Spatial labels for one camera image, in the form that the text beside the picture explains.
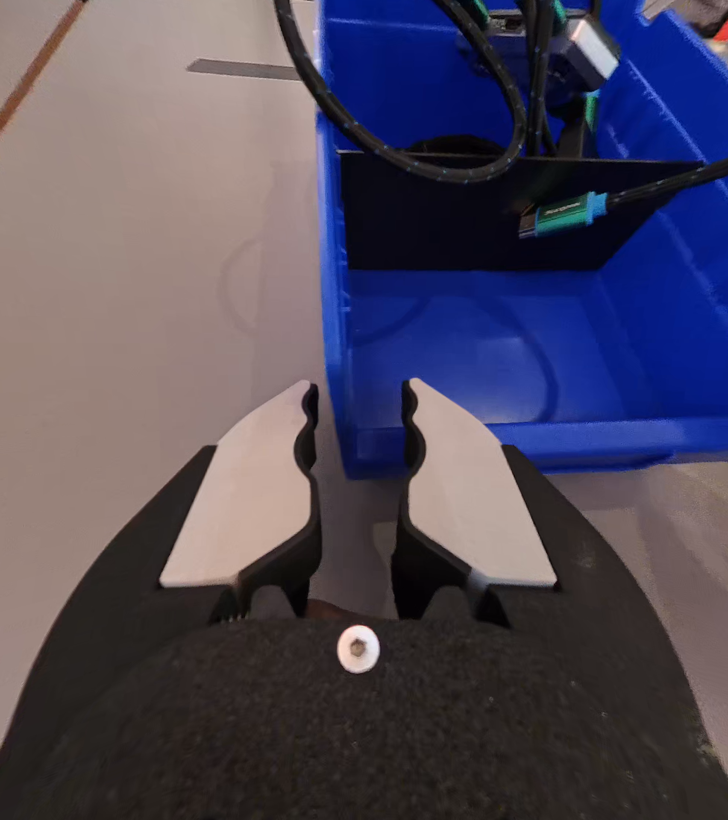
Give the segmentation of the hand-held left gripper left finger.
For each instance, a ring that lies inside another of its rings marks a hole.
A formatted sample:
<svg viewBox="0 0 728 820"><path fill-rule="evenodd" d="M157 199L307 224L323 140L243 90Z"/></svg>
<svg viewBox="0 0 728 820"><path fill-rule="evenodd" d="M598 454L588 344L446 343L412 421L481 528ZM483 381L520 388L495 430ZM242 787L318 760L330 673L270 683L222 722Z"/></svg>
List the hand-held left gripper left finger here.
<svg viewBox="0 0 728 820"><path fill-rule="evenodd" d="M277 586L300 614L320 566L319 391L298 381L237 422L209 466L159 576L162 589L219 587L239 612Z"/></svg>

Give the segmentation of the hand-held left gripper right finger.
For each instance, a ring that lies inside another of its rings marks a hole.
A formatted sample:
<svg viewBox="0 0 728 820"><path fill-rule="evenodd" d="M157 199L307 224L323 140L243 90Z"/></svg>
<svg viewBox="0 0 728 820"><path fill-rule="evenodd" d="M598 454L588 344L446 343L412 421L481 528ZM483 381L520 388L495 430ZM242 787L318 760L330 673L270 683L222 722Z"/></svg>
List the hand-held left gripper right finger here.
<svg viewBox="0 0 728 820"><path fill-rule="evenodd" d="M421 619L443 589L474 618L504 619L499 589L558 591L558 575L490 429L417 377L402 385L404 461L392 588L398 617Z"/></svg>

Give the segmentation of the grey desk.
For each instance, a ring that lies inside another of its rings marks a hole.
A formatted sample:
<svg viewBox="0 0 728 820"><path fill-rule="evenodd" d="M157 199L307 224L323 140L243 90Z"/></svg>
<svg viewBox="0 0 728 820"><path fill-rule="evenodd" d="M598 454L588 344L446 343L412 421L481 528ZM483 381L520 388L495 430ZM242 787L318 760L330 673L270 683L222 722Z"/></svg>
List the grey desk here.
<svg viewBox="0 0 728 820"><path fill-rule="evenodd" d="M301 81L197 58L293 66L273 2L89 2L0 135L0 746L103 550L298 381L320 392L310 597L396 613L407 468L349 477L329 394L320 114ZM728 769L728 460L568 473Z"/></svg>

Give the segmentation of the black divider panel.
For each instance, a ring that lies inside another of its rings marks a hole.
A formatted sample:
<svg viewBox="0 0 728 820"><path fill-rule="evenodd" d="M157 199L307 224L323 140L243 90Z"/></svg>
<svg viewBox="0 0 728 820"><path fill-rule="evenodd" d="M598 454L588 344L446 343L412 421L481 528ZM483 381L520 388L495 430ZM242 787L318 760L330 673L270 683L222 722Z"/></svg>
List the black divider panel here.
<svg viewBox="0 0 728 820"><path fill-rule="evenodd" d="M628 203L589 226L521 236L538 208L578 203L689 173L700 161L521 158L477 185L412 176L375 156L338 151L349 267L365 271L587 272L603 267L671 199Z"/></svg>

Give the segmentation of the grey tape strip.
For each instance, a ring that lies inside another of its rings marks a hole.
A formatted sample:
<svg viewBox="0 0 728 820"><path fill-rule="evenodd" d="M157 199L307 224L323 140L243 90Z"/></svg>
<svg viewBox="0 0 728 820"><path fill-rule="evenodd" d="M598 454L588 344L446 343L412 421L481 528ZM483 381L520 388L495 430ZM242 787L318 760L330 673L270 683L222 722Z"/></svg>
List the grey tape strip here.
<svg viewBox="0 0 728 820"><path fill-rule="evenodd" d="M208 76L300 81L296 69L292 66L211 58L197 58L186 67L186 71Z"/></svg>

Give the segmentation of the blue plastic bin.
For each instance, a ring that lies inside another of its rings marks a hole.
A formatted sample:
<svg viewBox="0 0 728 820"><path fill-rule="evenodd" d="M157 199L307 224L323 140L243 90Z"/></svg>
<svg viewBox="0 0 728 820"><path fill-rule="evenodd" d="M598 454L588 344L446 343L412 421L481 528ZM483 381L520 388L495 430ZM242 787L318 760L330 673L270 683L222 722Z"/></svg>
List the blue plastic bin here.
<svg viewBox="0 0 728 820"><path fill-rule="evenodd" d="M622 62L601 159L728 157L728 67L675 12L604 2ZM338 151L318 117L322 323L345 471L403 470L417 377L544 472L728 460L728 179L679 193L600 269L349 267Z"/></svg>

